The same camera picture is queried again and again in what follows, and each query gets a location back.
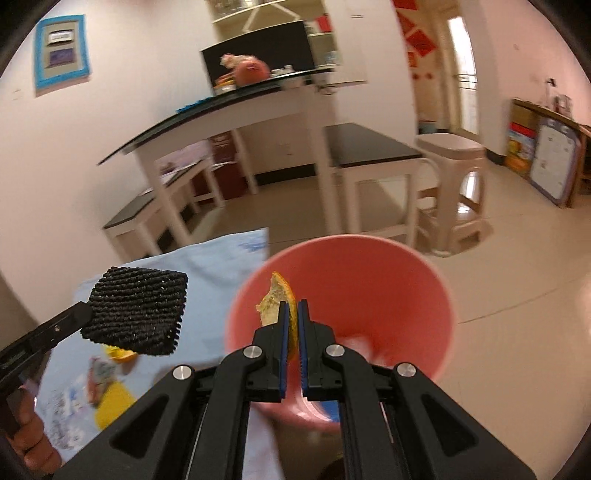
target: white cabinet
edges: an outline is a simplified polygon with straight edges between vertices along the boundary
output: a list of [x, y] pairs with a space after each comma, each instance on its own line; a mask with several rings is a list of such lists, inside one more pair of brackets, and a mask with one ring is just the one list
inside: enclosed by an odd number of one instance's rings
[[[335, 70], [329, 82], [367, 80], [356, 19], [343, 0], [209, 0], [208, 4], [220, 42], [291, 21], [312, 22], [309, 42], [314, 62], [317, 66], [329, 64]], [[313, 22], [324, 14], [332, 31], [314, 28]]]

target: pink round object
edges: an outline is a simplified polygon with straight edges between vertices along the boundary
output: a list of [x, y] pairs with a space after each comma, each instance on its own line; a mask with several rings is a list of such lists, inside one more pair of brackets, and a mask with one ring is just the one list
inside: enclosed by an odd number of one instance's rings
[[271, 78], [268, 65], [259, 59], [243, 60], [234, 68], [234, 81], [239, 87]]
[[[338, 342], [364, 338], [374, 362], [389, 367], [411, 362], [431, 379], [441, 374], [456, 324], [445, 281], [418, 252], [366, 235], [309, 240], [265, 262], [234, 298], [226, 330], [229, 352], [250, 345], [261, 326], [255, 305], [267, 294], [273, 271], [289, 282], [297, 300], [308, 300], [311, 320], [330, 325]], [[298, 357], [288, 366], [285, 400], [256, 405], [287, 423], [339, 430], [320, 404], [302, 397]]]

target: black woven square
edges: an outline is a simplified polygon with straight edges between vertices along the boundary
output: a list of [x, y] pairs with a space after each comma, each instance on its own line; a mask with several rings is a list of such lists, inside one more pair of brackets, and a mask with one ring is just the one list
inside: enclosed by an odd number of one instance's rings
[[187, 300], [187, 275], [112, 267], [92, 289], [82, 337], [147, 355], [174, 352]]

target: light blue cloth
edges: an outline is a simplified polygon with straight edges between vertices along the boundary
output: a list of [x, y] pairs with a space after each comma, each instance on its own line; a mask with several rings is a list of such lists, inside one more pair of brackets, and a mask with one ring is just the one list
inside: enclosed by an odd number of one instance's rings
[[[161, 357], [140, 355], [127, 374], [123, 366], [117, 367], [118, 380], [135, 398], [176, 365], [204, 368], [223, 358], [226, 316], [234, 295], [267, 256], [268, 234], [266, 229], [261, 229], [226, 235], [126, 264], [181, 271], [189, 277], [187, 304], [175, 353]], [[88, 300], [99, 278], [100, 275], [80, 285], [74, 302]], [[53, 350], [41, 380], [37, 413], [65, 461], [99, 433], [94, 422], [95, 409], [88, 405], [85, 392], [89, 361], [94, 356], [107, 359], [100, 345], [84, 340], [79, 333], [71, 335]], [[243, 479], [283, 479], [272, 428], [255, 408], [249, 417]]]

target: black tabletop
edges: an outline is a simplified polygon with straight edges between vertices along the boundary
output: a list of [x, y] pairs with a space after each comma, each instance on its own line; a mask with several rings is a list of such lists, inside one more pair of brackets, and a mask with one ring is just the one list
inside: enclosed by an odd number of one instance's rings
[[99, 165], [103, 164], [111, 157], [113, 157], [115, 154], [121, 151], [125, 154], [133, 152], [133, 150], [144, 145], [150, 140], [159, 137], [163, 133], [166, 133], [167, 131], [172, 130], [175, 127], [179, 127], [180, 125], [188, 121], [191, 121], [194, 118], [198, 118], [207, 113], [214, 112], [215, 110], [220, 110], [234, 103], [242, 102], [243, 100], [248, 100], [250, 98], [255, 98], [262, 95], [268, 95], [269, 93], [279, 92], [281, 91], [281, 84], [285, 80], [297, 77], [309, 77], [310, 80], [310, 77], [312, 75], [319, 73], [328, 73], [332, 72], [332, 70], [333, 69], [331, 67], [324, 67], [315, 70], [305, 70], [303, 72], [288, 73], [285, 75], [270, 78], [268, 80], [264, 80], [263, 82], [254, 83], [253, 85], [240, 87], [231, 92], [226, 92], [222, 93], [221, 95], [206, 98], [201, 102], [193, 105], [192, 107], [187, 108], [186, 110], [183, 110], [182, 112], [179, 112], [176, 115], [170, 116], [166, 120], [161, 121], [159, 124], [156, 124], [151, 128], [148, 128], [145, 132], [140, 133], [135, 138], [129, 140], [125, 145], [122, 145], [117, 150], [110, 153], [107, 157], [103, 158], [103, 160], [99, 162]]
[[358, 124], [331, 125], [325, 131], [333, 167], [358, 167], [423, 156], [408, 145]]
[[[186, 173], [191, 170], [195, 165], [190, 165], [187, 168], [179, 170], [176, 172], [175, 175], [168, 182], [166, 182], [166, 186], [172, 185], [175, 181], [177, 181], [180, 177], [185, 175]], [[125, 205], [121, 211], [115, 215], [111, 220], [109, 220], [103, 229], [113, 228], [114, 226], [121, 225], [122, 223], [129, 222], [133, 220], [136, 215], [144, 210], [154, 199], [156, 195], [154, 191], [144, 193], [143, 195], [139, 195], [134, 198], [131, 202]]]

